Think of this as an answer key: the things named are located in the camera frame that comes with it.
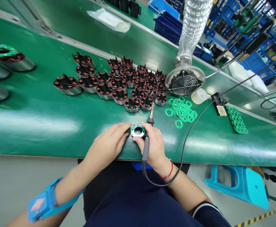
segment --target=person's left hand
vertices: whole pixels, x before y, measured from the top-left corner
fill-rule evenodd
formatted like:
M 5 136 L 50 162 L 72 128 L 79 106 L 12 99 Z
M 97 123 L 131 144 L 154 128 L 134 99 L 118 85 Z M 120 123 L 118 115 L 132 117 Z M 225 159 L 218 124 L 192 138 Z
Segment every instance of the person's left hand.
M 102 171 L 116 159 L 124 145 L 128 133 L 125 133 L 131 123 L 118 123 L 108 128 L 94 140 L 83 162 L 88 162 Z

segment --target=soldering iron tip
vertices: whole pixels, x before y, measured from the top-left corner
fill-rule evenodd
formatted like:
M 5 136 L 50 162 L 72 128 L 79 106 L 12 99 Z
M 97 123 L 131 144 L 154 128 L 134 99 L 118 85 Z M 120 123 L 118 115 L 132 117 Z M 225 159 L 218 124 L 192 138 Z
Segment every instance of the soldering iron tip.
M 153 116 L 154 108 L 155 108 L 155 103 L 153 102 L 153 104 L 151 105 L 151 109 L 150 109 L 150 115 L 151 116 Z

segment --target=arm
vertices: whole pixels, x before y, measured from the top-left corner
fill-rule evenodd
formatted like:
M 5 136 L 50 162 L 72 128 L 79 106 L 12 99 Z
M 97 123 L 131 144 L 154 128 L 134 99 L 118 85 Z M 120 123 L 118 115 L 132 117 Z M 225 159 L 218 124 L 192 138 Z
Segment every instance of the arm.
M 142 122 L 142 125 L 149 134 L 149 156 L 147 163 L 161 177 L 168 176 L 172 169 L 172 164 L 171 161 L 165 156 L 164 140 L 160 130 L 152 127 L 148 123 Z M 133 140 L 137 142 L 141 153 L 143 153 L 144 141 L 142 138 L 134 137 Z M 167 183 L 170 181 L 175 176 L 177 171 L 178 168 L 173 165 L 173 171 L 165 182 Z M 208 196 L 182 171 L 180 171 L 176 179 L 168 187 L 178 203 L 180 203 L 187 212 L 191 212 L 193 208 L 201 202 L 211 202 Z
M 74 167 L 55 187 L 57 205 L 63 204 L 79 194 L 121 152 L 130 123 L 119 123 L 100 134 L 88 150 L 84 160 Z M 22 212 L 8 227 L 57 227 L 60 226 L 71 208 L 35 223 Z

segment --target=plastic bag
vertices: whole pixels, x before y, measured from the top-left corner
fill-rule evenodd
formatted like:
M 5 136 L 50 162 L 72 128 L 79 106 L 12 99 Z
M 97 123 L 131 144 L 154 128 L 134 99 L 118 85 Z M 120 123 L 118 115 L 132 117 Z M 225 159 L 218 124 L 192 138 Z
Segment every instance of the plastic bag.
M 97 11 L 87 11 L 87 13 L 96 20 L 100 21 L 107 27 L 117 32 L 127 32 L 131 27 L 130 23 L 121 20 L 119 17 L 107 12 L 104 8 Z

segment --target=hand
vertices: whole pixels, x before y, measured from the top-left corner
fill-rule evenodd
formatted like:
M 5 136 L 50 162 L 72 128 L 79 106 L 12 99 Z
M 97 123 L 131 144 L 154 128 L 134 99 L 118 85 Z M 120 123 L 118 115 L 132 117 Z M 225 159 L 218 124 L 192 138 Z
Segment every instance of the hand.
M 166 163 L 166 160 L 168 160 L 164 152 L 164 140 L 159 129 L 145 122 L 142 122 L 141 124 L 145 127 L 149 136 L 147 163 L 156 171 L 156 169 L 159 169 L 163 163 Z M 141 137 L 133 137 L 132 139 L 138 144 L 143 155 L 144 140 Z
M 118 123 L 101 133 L 94 140 L 83 162 L 95 165 L 100 172 L 116 159 L 124 145 L 128 133 L 125 133 L 131 123 Z

